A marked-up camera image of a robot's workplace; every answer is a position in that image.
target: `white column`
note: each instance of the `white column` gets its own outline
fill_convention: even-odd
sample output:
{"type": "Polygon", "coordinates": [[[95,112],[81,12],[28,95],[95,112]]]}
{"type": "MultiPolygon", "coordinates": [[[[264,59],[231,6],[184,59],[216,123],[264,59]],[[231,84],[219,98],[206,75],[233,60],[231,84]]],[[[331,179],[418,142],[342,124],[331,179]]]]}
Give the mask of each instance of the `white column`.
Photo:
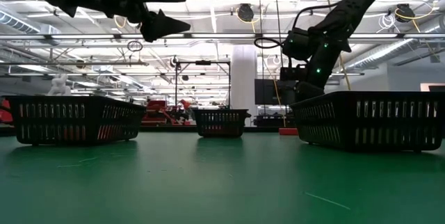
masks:
{"type": "MultiPolygon", "coordinates": [[[[235,45],[232,54],[232,109],[248,109],[248,113],[257,114],[255,105],[254,80],[257,77],[257,48],[253,45],[235,45]]],[[[245,120],[250,126],[252,119],[245,120]]]]}

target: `workbench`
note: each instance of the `workbench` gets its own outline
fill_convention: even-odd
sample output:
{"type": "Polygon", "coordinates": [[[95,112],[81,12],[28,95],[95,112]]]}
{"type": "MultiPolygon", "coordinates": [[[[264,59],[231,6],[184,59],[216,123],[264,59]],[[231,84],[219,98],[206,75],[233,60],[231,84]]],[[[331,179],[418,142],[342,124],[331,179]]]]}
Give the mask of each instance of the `workbench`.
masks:
{"type": "Polygon", "coordinates": [[[355,154],[276,133],[0,138],[2,223],[444,223],[445,151],[355,154]]]}

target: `floor scratch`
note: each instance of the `floor scratch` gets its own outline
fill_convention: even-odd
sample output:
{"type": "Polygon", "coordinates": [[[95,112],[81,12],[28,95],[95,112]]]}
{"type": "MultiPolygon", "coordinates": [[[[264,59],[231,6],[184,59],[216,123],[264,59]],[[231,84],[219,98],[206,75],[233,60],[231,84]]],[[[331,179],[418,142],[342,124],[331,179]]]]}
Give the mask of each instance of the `floor scratch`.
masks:
{"type": "Polygon", "coordinates": [[[58,168],[71,168],[71,167],[75,167],[75,166],[82,166],[81,164],[79,165],[66,165],[66,166],[58,166],[58,168]]]}
{"type": "Polygon", "coordinates": [[[349,207],[347,207],[347,206],[345,206],[345,205],[342,205],[342,204],[340,204],[340,203],[333,202],[333,201],[331,201],[331,200],[325,199],[325,198],[320,197],[320,196],[317,196],[317,195],[313,195],[313,194],[308,193],[308,192],[305,192],[305,194],[306,194],[306,195],[309,195],[309,196],[311,196],[311,197],[317,198],[317,199],[319,199],[319,200],[324,200],[324,201],[326,201],[326,202],[328,202],[328,203],[337,205],[337,206],[339,206],[339,207],[343,207],[344,209],[350,210],[349,207]]]}
{"type": "Polygon", "coordinates": [[[94,158],[89,158],[89,159],[84,159],[84,160],[81,160],[81,161],[79,161],[79,162],[84,162],[84,161],[91,161],[91,160],[93,160],[93,159],[97,159],[97,157],[94,157],[94,158]]]}

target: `black plastic basket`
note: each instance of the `black plastic basket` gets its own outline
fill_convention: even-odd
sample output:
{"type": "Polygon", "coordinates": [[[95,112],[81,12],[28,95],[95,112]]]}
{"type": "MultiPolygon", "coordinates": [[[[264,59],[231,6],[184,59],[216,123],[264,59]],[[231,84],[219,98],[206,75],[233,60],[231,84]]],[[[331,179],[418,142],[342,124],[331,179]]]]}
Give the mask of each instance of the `black plastic basket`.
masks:
{"type": "Polygon", "coordinates": [[[23,144],[97,144],[138,135],[145,107],[92,96],[7,96],[23,144]]]}
{"type": "Polygon", "coordinates": [[[239,137],[243,135],[247,109],[193,110],[197,132],[202,137],[239,137]]]}
{"type": "Polygon", "coordinates": [[[335,92],[291,105],[300,139],[348,151],[436,150],[445,93],[335,92]]]}

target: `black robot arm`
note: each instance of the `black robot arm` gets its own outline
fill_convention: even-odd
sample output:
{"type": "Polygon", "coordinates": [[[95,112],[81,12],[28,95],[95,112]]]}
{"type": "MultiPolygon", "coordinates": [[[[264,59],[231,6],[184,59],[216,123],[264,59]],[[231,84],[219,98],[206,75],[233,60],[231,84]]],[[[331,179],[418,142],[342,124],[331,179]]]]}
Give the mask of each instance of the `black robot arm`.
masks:
{"type": "Polygon", "coordinates": [[[291,68],[283,68],[281,71],[280,79],[293,77],[299,80],[296,86],[298,101],[323,94],[340,52],[351,52],[348,38],[374,1],[342,0],[316,26],[307,31],[298,28],[289,31],[283,44],[283,54],[301,61],[310,58],[299,75],[290,74],[291,68]]]}

